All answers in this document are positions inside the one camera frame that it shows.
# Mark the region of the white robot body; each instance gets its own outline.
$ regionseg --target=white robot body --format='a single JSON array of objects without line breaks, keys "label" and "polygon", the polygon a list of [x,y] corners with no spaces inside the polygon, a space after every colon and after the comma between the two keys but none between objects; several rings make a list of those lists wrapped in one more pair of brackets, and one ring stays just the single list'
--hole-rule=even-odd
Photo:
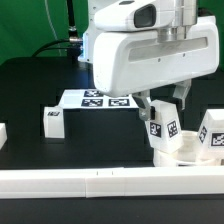
[{"label": "white robot body", "polygon": [[219,39],[215,17],[198,18],[186,39],[158,42],[158,31],[105,32],[94,46],[94,82],[119,97],[216,71]]}]

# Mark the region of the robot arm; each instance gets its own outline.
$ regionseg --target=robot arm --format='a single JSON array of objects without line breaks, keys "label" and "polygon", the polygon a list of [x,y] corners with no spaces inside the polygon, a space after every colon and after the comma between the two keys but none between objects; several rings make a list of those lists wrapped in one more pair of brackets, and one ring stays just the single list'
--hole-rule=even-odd
[{"label": "robot arm", "polygon": [[99,10],[96,88],[119,97],[177,83],[174,96],[184,107],[190,80],[219,64],[215,17],[197,18],[196,12],[196,0],[118,1]]}]

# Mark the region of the white plastic object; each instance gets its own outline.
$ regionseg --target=white plastic object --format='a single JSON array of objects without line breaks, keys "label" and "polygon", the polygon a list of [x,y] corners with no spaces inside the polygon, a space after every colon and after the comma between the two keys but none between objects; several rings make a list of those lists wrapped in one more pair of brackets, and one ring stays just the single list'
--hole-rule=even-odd
[{"label": "white plastic object", "polygon": [[209,109],[198,131],[198,159],[224,159],[224,109]]},{"label": "white plastic object", "polygon": [[93,48],[96,38],[103,31],[96,28],[94,23],[94,15],[100,9],[113,4],[117,0],[88,0],[88,12],[89,12],[89,26],[83,34],[83,53],[79,56],[78,60],[81,62],[93,63]]},{"label": "white plastic object", "polygon": [[[160,2],[158,0],[117,1],[96,13],[95,25],[105,31],[137,31],[168,26],[175,19],[174,0]],[[134,15],[136,11],[148,5],[155,8],[155,15],[153,15],[155,22],[149,27],[139,28],[134,22]]]},{"label": "white plastic object", "polygon": [[197,150],[193,147],[197,132],[182,131],[184,145],[176,152],[168,154],[154,149],[153,163],[156,167],[176,166],[220,166],[221,159],[197,160]]},{"label": "white plastic object", "polygon": [[141,92],[216,71],[219,38],[215,17],[198,18],[186,40],[158,43],[156,30],[106,32],[94,46],[94,83],[111,97]]},{"label": "white plastic object", "polygon": [[223,193],[223,167],[0,171],[0,198]]},{"label": "white plastic object", "polygon": [[45,138],[65,138],[63,109],[59,106],[44,108]]},{"label": "white plastic object", "polygon": [[7,140],[6,127],[5,124],[0,123],[0,150]]},{"label": "white plastic object", "polygon": [[173,153],[183,145],[180,121],[175,104],[154,100],[155,119],[147,121],[149,141],[152,148]]}]

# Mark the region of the cable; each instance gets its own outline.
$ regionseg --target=cable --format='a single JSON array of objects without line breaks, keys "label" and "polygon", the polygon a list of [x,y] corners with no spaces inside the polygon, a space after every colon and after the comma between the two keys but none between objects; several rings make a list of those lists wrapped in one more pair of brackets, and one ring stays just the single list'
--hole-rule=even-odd
[{"label": "cable", "polygon": [[32,57],[36,57],[44,49],[49,49],[48,47],[50,47],[50,46],[53,46],[53,45],[56,45],[56,44],[59,44],[59,43],[67,43],[67,42],[69,42],[69,39],[60,39],[60,40],[52,41],[48,44],[43,45],[41,48],[39,48],[37,51],[35,51],[33,53]]},{"label": "cable", "polygon": [[69,49],[69,47],[48,47],[48,48],[44,48],[42,49],[40,52],[38,52],[38,54],[40,54],[43,51],[49,51],[49,50],[63,50],[63,49]]},{"label": "cable", "polygon": [[51,30],[53,32],[54,38],[55,38],[55,40],[58,40],[58,36],[56,34],[56,31],[54,29],[54,26],[53,26],[53,23],[51,20],[51,15],[50,15],[49,7],[48,7],[48,0],[45,0],[45,9],[46,9],[46,13],[47,13],[47,19],[48,19],[49,25],[51,27]]}]

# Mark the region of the white block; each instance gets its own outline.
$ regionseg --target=white block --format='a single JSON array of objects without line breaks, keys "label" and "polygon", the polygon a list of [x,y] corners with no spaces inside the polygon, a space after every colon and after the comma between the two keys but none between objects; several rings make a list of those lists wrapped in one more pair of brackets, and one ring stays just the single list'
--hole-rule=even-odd
[{"label": "white block", "polygon": [[64,115],[61,107],[44,108],[44,132],[46,138],[64,138]]},{"label": "white block", "polygon": [[0,124],[0,149],[3,147],[7,140],[5,124]]},{"label": "white block", "polygon": [[124,178],[114,176],[123,169],[102,169],[86,178],[86,197],[124,196]]},{"label": "white block", "polygon": [[199,159],[224,159],[224,109],[206,111],[195,148]]},{"label": "white block", "polygon": [[166,153],[175,152],[183,145],[176,105],[155,100],[150,106],[156,110],[155,120],[146,122],[151,147]]}]

